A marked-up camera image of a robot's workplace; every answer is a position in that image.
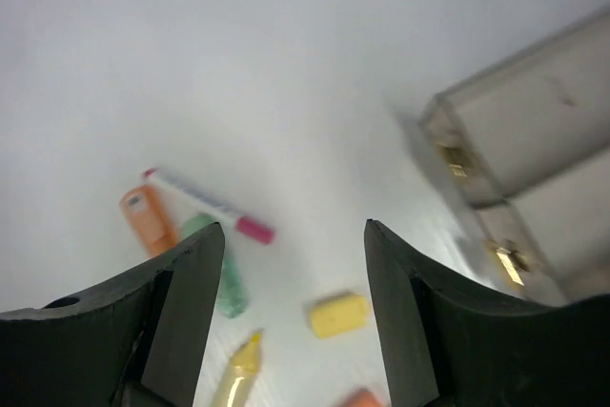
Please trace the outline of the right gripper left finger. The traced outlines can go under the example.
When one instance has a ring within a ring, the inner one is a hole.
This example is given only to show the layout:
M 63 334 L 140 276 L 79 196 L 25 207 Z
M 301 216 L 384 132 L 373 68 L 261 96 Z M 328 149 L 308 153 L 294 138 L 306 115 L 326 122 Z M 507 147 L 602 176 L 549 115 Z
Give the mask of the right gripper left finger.
M 2 405 L 193 405 L 224 249 L 214 223 L 44 308 L 2 313 Z

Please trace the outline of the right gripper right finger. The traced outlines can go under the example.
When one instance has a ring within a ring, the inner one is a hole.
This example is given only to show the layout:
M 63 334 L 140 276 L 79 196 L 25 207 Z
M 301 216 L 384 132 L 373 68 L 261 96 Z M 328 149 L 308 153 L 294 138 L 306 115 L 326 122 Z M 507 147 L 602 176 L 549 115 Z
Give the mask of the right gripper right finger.
M 609 298 L 552 307 L 419 252 L 376 220 L 364 245 L 394 406 L 605 406 Z

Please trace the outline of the green correction tape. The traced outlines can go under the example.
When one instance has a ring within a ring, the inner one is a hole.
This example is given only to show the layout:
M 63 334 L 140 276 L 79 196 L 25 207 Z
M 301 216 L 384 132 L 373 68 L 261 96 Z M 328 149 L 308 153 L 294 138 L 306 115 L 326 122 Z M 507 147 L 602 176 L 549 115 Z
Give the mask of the green correction tape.
M 209 215 L 196 214 L 182 223 L 181 236 L 185 239 L 213 223 L 215 220 Z M 243 314 L 248 306 L 246 291 L 228 241 L 225 242 L 215 306 L 227 318 L 235 318 Z

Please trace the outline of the orange highlighter cap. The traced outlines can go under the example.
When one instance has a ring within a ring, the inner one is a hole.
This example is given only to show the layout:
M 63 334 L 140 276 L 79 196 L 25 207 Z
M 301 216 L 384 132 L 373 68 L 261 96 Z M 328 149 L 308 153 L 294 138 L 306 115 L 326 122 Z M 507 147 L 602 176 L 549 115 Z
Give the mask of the orange highlighter cap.
M 380 400 L 368 389 L 360 388 L 341 400 L 337 407 L 382 407 Z

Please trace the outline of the pink marker pen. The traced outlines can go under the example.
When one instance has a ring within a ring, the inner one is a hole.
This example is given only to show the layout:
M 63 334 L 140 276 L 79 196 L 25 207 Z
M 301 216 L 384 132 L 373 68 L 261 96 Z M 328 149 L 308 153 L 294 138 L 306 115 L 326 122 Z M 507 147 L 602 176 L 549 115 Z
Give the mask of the pink marker pen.
M 275 230 L 264 222 L 203 192 L 175 173 L 163 168 L 151 168 L 144 171 L 142 177 L 146 182 L 177 196 L 201 213 L 208 214 L 257 243 L 270 245 L 275 239 Z

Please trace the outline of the yellow highlighter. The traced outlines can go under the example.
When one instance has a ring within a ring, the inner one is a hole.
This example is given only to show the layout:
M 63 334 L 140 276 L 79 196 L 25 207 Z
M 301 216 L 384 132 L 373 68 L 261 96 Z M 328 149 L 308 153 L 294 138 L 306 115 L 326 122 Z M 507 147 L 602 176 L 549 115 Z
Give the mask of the yellow highlighter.
M 244 407 L 261 369 L 261 332 L 251 335 L 230 357 L 213 394 L 212 407 Z

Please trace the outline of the yellow highlighter cap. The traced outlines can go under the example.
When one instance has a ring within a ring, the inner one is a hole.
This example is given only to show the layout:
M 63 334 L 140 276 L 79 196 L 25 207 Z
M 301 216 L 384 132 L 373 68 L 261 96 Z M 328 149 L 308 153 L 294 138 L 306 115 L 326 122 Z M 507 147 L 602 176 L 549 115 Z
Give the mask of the yellow highlighter cap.
M 330 338 L 364 326 L 370 314 L 365 296 L 356 294 L 327 298 L 308 312 L 308 322 L 317 338 Z

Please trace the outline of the clear drawer bin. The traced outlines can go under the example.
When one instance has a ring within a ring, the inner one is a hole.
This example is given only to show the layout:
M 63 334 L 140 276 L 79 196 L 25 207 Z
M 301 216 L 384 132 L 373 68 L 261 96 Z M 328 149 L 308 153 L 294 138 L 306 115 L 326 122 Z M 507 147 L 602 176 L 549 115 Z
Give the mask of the clear drawer bin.
M 522 259 L 532 299 L 560 305 L 609 293 L 608 149 L 476 215 L 491 240 Z
M 421 121 L 459 156 L 469 203 L 492 205 L 609 145 L 609 10 L 438 93 Z

